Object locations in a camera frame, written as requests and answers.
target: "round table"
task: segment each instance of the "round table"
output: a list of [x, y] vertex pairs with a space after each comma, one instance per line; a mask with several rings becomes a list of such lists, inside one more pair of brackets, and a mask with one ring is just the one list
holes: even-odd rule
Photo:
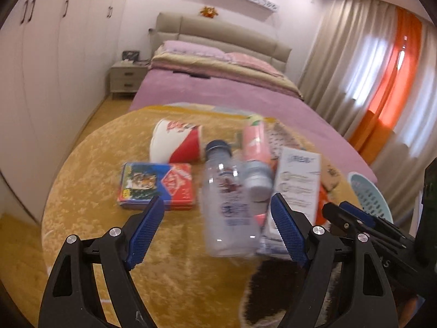
[[[233, 142], [244, 125], [243, 116], [180, 107], [145, 107], [130, 112], [90, 134], [64, 163], [47, 200], [43, 224], [44, 259], [50, 269], [70, 234], [82, 240], [121, 227], [137, 211], [122, 209], [117, 191], [127, 161], [147, 161], [156, 123], [167, 118], [204, 126], [204, 142]], [[197, 193], [203, 165], [193, 165]], [[358, 204], [342, 179], [331, 192], [333, 202]], [[207, 255], [202, 215], [189, 211], [165, 213], [144, 262], [131, 271], [132, 279], [158, 327], [241, 327], [248, 284], [262, 259], [214, 258]], [[117, 324], [103, 273], [95, 265], [102, 306], [109, 322]]]

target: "paper cup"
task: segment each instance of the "paper cup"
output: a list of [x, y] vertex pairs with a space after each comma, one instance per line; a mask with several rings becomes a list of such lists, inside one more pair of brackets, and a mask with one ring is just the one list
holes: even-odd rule
[[200, 159], [202, 126], [160, 120], [150, 142], [150, 162], [190, 163]]

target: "pink pillow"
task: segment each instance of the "pink pillow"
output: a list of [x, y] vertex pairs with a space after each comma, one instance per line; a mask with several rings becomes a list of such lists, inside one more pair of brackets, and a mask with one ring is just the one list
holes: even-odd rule
[[163, 51], [176, 54], [191, 54], [201, 57], [210, 57], [229, 61], [226, 53], [218, 48], [198, 45], [196, 43], [183, 42], [181, 40], [166, 40], [163, 45]]
[[269, 63], [259, 60], [258, 58], [252, 57], [244, 53], [237, 53], [237, 52], [227, 53], [226, 55], [231, 58], [231, 62], [234, 64], [238, 64], [250, 69], [258, 70], [260, 72], [265, 72], [273, 76], [283, 77], [283, 74], [277, 71]]

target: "metal bolt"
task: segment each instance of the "metal bolt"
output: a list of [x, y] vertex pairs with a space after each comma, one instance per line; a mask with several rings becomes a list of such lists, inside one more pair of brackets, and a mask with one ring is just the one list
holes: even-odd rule
[[73, 243], [76, 241], [76, 239], [77, 239], [77, 236], [75, 236], [74, 234], [72, 234], [71, 236], [69, 236], [69, 237], [67, 238], [67, 243], [68, 243], [68, 244], [73, 244]]
[[367, 242], [367, 241], [369, 240], [369, 237], [366, 236], [364, 233], [359, 233], [359, 234], [358, 234], [358, 240], [359, 240], [360, 242], [365, 243], [365, 242]]
[[121, 232], [122, 232], [122, 230], [120, 228], [115, 227], [109, 231], [109, 235], [110, 236], [119, 236]]
[[319, 225], [313, 227], [312, 231], [313, 231], [315, 234], [319, 235], [319, 236], [321, 236], [322, 234], [325, 234], [325, 228], [323, 228], [323, 227], [321, 227], [321, 226], [319, 226]]

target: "plastic bottle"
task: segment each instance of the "plastic bottle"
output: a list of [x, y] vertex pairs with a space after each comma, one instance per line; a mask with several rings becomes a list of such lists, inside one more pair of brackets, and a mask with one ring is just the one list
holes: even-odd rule
[[266, 201], [272, 195], [273, 172], [270, 168], [270, 148], [264, 133], [264, 121], [258, 115], [248, 117], [243, 129], [244, 186], [254, 202]]
[[206, 146], [202, 209], [205, 241], [211, 256], [246, 256], [258, 248], [260, 229], [250, 211], [240, 174], [241, 163], [232, 159], [222, 140]]

